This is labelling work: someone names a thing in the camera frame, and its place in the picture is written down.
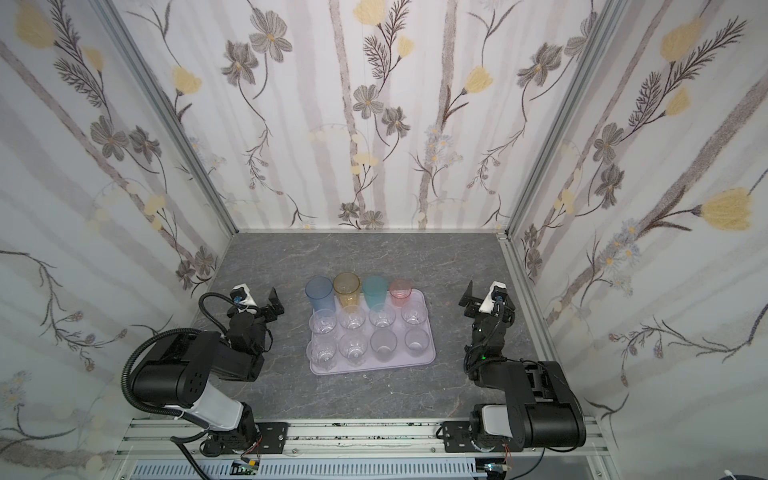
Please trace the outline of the blue plastic cup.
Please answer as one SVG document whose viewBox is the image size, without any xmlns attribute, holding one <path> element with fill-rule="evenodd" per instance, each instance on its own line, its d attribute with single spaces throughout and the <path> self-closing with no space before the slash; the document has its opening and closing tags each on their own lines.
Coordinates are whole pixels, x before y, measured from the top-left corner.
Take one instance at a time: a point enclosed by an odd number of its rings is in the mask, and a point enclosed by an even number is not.
<svg viewBox="0 0 768 480">
<path fill-rule="evenodd" d="M 305 285 L 305 294 L 314 311 L 335 311 L 333 282 L 324 276 L 314 276 Z"/>
</svg>

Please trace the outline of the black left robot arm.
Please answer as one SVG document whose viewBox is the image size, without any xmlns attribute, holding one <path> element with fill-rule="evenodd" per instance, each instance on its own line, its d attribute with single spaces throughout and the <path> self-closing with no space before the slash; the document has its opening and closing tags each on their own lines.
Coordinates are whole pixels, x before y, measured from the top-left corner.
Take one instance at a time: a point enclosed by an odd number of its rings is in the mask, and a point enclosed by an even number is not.
<svg viewBox="0 0 768 480">
<path fill-rule="evenodd" d="M 198 439 L 207 457 L 253 452 L 266 426 L 255 422 L 249 405 L 222 393 L 209 378 L 255 381 L 274 343 L 269 324 L 285 313 L 284 306 L 275 289 L 260 306 L 240 284 L 228 294 L 202 294 L 198 307 L 215 328 L 176 328 L 146 340 L 125 363 L 123 396 L 137 410 L 200 427 L 199 434 L 172 439 L 183 453 Z"/>
</svg>

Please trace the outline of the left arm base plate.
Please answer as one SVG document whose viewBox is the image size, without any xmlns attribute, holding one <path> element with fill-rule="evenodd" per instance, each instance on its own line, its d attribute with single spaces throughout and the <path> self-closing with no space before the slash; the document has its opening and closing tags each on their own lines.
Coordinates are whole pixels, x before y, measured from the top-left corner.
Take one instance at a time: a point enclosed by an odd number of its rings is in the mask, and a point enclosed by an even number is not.
<svg viewBox="0 0 768 480">
<path fill-rule="evenodd" d="M 206 457 L 223 454 L 281 454 L 289 423 L 260 422 L 232 431 L 214 431 L 200 444 L 200 452 Z"/>
</svg>

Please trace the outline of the pink plastic cup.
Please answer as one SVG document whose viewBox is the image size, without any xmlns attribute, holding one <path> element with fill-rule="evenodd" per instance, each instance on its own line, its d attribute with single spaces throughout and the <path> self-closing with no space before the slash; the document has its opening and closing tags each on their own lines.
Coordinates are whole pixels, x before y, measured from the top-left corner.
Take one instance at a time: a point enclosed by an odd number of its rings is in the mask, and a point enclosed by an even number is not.
<svg viewBox="0 0 768 480">
<path fill-rule="evenodd" d="M 389 284 L 388 291 L 392 305 L 402 307 L 410 300 L 412 284 L 409 280 L 396 279 Z"/>
</svg>

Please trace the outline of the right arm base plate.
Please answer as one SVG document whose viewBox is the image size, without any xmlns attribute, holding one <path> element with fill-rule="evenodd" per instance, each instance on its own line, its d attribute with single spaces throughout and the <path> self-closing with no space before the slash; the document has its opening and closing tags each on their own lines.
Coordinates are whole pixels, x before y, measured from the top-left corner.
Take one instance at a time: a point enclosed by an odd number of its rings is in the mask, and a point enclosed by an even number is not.
<svg viewBox="0 0 768 480">
<path fill-rule="evenodd" d="M 443 442 L 446 453 L 517 453 L 523 448 L 511 437 L 491 434 L 481 421 L 449 420 L 437 428 L 435 437 Z"/>
</svg>

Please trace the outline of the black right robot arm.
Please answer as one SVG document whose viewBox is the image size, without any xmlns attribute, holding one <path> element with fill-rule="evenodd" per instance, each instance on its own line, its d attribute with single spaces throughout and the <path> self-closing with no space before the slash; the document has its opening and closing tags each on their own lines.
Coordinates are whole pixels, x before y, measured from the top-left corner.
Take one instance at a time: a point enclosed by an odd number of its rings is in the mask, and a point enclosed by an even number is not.
<svg viewBox="0 0 768 480">
<path fill-rule="evenodd" d="M 584 414 L 560 365 L 511 359 L 502 354 L 514 308 L 468 306 L 473 319 L 463 369 L 480 388 L 504 393 L 503 404 L 478 404 L 470 416 L 473 441 L 482 447 L 503 442 L 512 451 L 530 447 L 567 452 L 586 443 Z"/>
</svg>

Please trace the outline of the yellow plastic cup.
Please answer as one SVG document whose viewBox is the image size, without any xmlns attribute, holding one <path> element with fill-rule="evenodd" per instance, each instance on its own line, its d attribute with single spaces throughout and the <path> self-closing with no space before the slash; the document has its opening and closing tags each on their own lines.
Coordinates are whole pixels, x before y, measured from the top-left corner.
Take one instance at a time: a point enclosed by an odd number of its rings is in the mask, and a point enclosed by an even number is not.
<svg viewBox="0 0 768 480">
<path fill-rule="evenodd" d="M 359 305 L 361 280 L 354 272 L 339 273 L 333 279 L 333 289 L 342 308 Z"/>
</svg>

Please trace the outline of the clear tall glass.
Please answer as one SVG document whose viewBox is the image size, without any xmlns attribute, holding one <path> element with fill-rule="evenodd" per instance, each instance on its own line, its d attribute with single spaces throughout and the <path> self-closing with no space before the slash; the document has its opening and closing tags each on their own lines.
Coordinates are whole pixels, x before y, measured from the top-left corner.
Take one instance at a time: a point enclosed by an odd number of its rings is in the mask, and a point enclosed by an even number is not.
<svg viewBox="0 0 768 480">
<path fill-rule="evenodd" d="M 337 365 L 337 344 L 333 337 L 313 336 L 306 348 L 306 357 L 310 370 L 316 375 L 324 375 Z"/>
</svg>

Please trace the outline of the clear faceted tumbler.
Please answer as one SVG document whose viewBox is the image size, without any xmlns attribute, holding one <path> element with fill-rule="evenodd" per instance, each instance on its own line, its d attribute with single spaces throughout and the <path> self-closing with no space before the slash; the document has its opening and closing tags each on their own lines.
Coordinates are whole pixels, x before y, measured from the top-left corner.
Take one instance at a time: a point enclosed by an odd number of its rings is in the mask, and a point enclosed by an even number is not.
<svg viewBox="0 0 768 480">
<path fill-rule="evenodd" d="M 321 309 L 313 312 L 309 319 L 309 327 L 314 336 L 333 337 L 337 330 L 336 312 L 331 309 Z"/>
<path fill-rule="evenodd" d="M 391 305 L 380 303 L 369 309 L 368 320 L 374 328 L 390 328 L 395 323 L 396 311 Z"/>
<path fill-rule="evenodd" d="M 345 330 L 361 329 L 367 321 L 367 313 L 359 305 L 347 305 L 338 312 L 337 321 Z"/>
</svg>

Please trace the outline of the teal dimpled plastic cup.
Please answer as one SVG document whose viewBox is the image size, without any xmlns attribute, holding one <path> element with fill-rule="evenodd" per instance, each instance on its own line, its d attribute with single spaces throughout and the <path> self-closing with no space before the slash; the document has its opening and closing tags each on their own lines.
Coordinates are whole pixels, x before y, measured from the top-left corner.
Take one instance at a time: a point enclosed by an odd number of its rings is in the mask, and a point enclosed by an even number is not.
<svg viewBox="0 0 768 480">
<path fill-rule="evenodd" d="M 385 304 L 388 290 L 389 282 L 382 276 L 368 276 L 362 282 L 362 292 L 369 309 Z"/>
</svg>

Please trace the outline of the frosted dimpled plastic cup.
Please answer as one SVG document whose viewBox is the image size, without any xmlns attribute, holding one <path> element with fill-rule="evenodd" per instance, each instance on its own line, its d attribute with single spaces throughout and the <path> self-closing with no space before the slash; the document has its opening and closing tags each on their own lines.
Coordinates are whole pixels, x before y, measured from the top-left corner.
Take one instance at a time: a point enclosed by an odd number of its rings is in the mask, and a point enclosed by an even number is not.
<svg viewBox="0 0 768 480">
<path fill-rule="evenodd" d="M 346 362 L 359 367 L 366 361 L 368 351 L 368 338 L 360 332 L 344 334 L 338 341 L 338 349 Z"/>
</svg>

